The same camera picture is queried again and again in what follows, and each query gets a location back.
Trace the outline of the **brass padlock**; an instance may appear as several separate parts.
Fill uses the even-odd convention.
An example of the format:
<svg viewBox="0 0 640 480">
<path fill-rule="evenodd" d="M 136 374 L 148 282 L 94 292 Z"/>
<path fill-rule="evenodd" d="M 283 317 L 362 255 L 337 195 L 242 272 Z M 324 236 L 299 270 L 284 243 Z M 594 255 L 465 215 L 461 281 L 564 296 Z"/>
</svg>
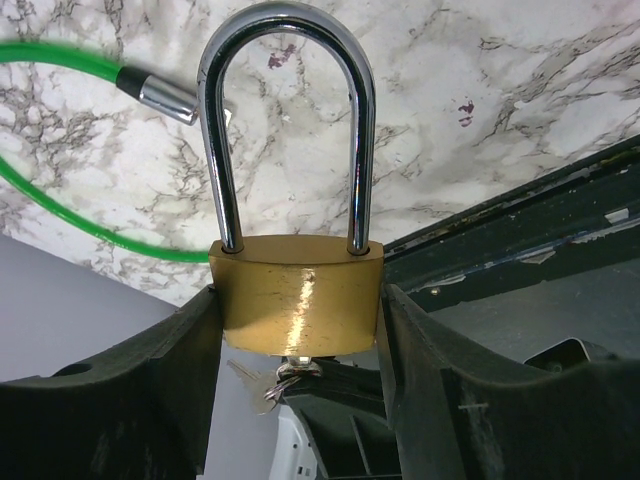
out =
<svg viewBox="0 0 640 480">
<path fill-rule="evenodd" d="M 345 237 L 245 236 L 242 232 L 223 93 L 235 55 L 273 33 L 307 37 L 333 56 L 351 105 L 350 190 Z M 375 340 L 383 247 L 369 237 L 376 94 L 358 40 L 320 9 L 287 1 L 247 7 L 213 34 L 198 72 L 200 123 L 220 237 L 209 251 L 229 345 L 253 353 L 324 357 L 369 349 Z"/>
</svg>

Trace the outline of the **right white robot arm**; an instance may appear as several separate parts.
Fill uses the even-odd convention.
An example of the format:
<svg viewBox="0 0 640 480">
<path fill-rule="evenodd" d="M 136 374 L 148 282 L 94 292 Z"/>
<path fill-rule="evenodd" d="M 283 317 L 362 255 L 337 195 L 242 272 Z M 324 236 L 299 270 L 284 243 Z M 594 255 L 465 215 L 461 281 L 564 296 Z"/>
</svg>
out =
<svg viewBox="0 0 640 480">
<path fill-rule="evenodd" d="M 430 318 L 394 285 L 379 367 L 325 358 L 240 371 L 255 408 L 291 408 L 322 479 L 635 479 L 639 364 L 570 338 L 523 363 Z M 5 479 L 193 479 L 221 358 L 212 287 L 50 377 L 1 386 Z"/>
</svg>

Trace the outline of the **silver padlock keys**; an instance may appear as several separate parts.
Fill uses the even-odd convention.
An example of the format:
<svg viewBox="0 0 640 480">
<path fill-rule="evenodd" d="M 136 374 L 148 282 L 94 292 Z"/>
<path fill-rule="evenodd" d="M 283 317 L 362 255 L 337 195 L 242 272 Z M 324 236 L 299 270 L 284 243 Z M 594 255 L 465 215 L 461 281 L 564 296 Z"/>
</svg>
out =
<svg viewBox="0 0 640 480">
<path fill-rule="evenodd" d="M 288 357 L 275 370 L 264 372 L 250 370 L 236 360 L 228 360 L 227 366 L 249 392 L 252 408 L 258 415 L 270 413 L 283 393 L 300 380 L 323 374 L 321 366 L 311 357 Z"/>
</svg>

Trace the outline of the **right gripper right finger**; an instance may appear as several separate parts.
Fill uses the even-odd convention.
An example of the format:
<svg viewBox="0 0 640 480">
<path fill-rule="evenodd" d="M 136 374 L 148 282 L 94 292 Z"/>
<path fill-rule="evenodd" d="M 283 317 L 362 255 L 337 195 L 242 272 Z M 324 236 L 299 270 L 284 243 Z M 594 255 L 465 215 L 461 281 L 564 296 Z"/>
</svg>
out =
<svg viewBox="0 0 640 480">
<path fill-rule="evenodd" d="M 406 479 L 635 479 L 639 364 L 608 356 L 552 373 L 381 291 L 380 370 Z"/>
</svg>

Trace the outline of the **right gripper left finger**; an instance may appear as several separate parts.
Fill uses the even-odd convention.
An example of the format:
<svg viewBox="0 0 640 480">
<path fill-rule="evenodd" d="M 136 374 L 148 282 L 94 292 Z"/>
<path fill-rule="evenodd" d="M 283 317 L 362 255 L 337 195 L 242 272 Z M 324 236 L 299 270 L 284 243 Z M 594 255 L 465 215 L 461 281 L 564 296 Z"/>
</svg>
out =
<svg viewBox="0 0 640 480">
<path fill-rule="evenodd" d="M 4 479 L 194 479 L 223 340 L 207 286 L 171 316 L 50 377 L 1 385 Z"/>
</svg>

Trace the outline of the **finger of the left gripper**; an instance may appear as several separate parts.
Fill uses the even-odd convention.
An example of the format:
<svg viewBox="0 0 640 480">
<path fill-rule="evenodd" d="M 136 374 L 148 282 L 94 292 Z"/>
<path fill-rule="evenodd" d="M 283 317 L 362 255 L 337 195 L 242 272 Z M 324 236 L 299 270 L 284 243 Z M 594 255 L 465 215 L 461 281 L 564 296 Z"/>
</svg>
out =
<svg viewBox="0 0 640 480">
<path fill-rule="evenodd" d="M 398 479 L 395 433 L 388 426 L 380 372 L 317 358 L 319 376 L 287 388 L 280 403 L 301 422 L 317 479 Z"/>
</svg>

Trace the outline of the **green cable lock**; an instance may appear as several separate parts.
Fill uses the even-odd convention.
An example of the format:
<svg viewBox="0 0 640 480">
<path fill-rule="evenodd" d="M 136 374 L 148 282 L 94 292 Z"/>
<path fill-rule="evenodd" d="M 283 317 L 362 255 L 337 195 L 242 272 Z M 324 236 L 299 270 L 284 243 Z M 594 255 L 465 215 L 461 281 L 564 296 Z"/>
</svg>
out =
<svg viewBox="0 0 640 480">
<path fill-rule="evenodd" d="M 201 263 L 215 239 L 196 96 L 66 43 L 1 44 L 1 175 L 48 213 L 147 257 Z"/>
</svg>

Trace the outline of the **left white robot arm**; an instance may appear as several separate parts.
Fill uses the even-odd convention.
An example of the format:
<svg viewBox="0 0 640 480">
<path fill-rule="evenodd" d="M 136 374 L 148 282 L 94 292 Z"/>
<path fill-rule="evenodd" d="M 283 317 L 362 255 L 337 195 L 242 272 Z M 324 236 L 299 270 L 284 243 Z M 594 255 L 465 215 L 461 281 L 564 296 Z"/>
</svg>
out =
<svg viewBox="0 0 640 480">
<path fill-rule="evenodd" d="M 400 479 L 380 372 L 318 358 L 278 399 L 271 479 Z"/>
</svg>

